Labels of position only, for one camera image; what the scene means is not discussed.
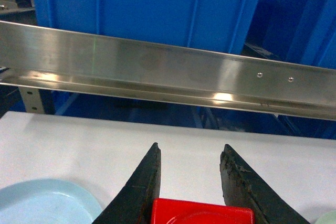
blue plate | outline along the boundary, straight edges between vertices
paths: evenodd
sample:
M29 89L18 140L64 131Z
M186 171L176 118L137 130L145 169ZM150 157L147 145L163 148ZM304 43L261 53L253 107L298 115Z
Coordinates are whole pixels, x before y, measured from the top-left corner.
M1 224L91 224L101 212L91 193L63 180L30 180L0 190Z

blue plastic crate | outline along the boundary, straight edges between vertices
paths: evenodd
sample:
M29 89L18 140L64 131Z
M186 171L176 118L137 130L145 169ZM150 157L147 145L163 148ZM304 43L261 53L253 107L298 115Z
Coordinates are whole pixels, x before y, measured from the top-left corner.
M260 0L247 39L283 61L336 69L335 3ZM293 116L279 120L295 135L336 139L336 122Z
M240 53L258 0L35 0L39 25Z

red plastic block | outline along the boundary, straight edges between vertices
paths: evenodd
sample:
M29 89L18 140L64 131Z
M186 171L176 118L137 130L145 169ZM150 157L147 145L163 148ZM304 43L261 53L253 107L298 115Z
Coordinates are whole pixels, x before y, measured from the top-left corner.
M254 224L251 209L156 199L151 224Z

